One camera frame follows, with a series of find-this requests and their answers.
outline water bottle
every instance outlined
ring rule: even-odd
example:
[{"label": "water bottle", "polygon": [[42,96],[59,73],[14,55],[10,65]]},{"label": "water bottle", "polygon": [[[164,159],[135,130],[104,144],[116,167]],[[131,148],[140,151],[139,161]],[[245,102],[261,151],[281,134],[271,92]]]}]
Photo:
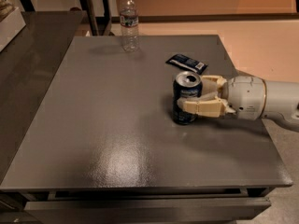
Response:
[{"label": "water bottle", "polygon": [[139,48],[138,13],[134,0],[121,0],[120,21],[122,47],[125,51]]}]

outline floor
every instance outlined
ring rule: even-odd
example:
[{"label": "floor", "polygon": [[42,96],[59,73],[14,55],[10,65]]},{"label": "floor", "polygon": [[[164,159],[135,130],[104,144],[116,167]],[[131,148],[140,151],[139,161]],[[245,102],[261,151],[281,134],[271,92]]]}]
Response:
[{"label": "floor", "polygon": [[[221,37],[221,41],[237,69],[253,74],[258,77],[270,78],[273,80],[286,80],[299,82],[298,72],[281,72],[279,70],[278,64],[274,64],[273,61],[270,63],[274,66],[263,67],[261,70],[259,68],[260,64],[257,66],[247,65],[242,66],[242,57],[238,56],[238,48],[234,47],[234,40],[228,36],[229,30],[217,29],[216,22],[204,24],[201,28],[198,28],[198,23],[182,24],[182,23],[168,23],[168,24],[140,24],[139,33],[141,35],[196,35],[196,34],[218,34]],[[111,32],[114,35],[121,34],[121,28],[119,25],[112,25]],[[258,215],[253,220],[243,220],[237,221],[238,224],[297,224],[299,223],[299,133],[288,131],[282,129],[276,125],[272,120],[265,119],[264,124],[276,145],[278,152],[284,161],[287,170],[289,171],[294,185],[287,189],[275,189],[268,197],[272,203],[272,206],[265,210],[263,213]]]}]

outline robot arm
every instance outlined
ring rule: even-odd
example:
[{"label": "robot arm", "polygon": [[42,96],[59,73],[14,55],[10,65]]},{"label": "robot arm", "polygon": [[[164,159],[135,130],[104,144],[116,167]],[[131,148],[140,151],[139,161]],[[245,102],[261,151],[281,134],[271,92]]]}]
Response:
[{"label": "robot arm", "polygon": [[227,81],[217,76],[202,76],[202,81],[201,97],[178,100],[182,110],[204,117],[234,114],[237,119],[271,119],[285,129],[299,132],[299,83],[257,77],[234,77]]}]

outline blue can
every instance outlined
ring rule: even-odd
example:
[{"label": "blue can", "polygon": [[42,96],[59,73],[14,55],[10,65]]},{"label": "blue can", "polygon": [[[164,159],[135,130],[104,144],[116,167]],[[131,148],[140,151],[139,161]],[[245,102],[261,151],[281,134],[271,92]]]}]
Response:
[{"label": "blue can", "polygon": [[181,97],[200,97],[203,89],[202,80],[194,72],[181,72],[176,76],[173,88],[173,120],[178,124],[190,124],[196,119],[196,115],[184,112],[181,108],[178,107],[177,101]]}]

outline table top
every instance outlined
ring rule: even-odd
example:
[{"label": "table top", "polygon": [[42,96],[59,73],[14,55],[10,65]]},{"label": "table top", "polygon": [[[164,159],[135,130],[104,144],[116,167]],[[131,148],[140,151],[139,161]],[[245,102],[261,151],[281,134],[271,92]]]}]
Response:
[{"label": "table top", "polygon": [[176,53],[237,75],[217,35],[75,37],[1,184],[2,190],[285,187],[261,120],[171,119]]},{"label": "table top", "polygon": [[84,13],[25,12],[26,26],[0,52],[0,182]]}]

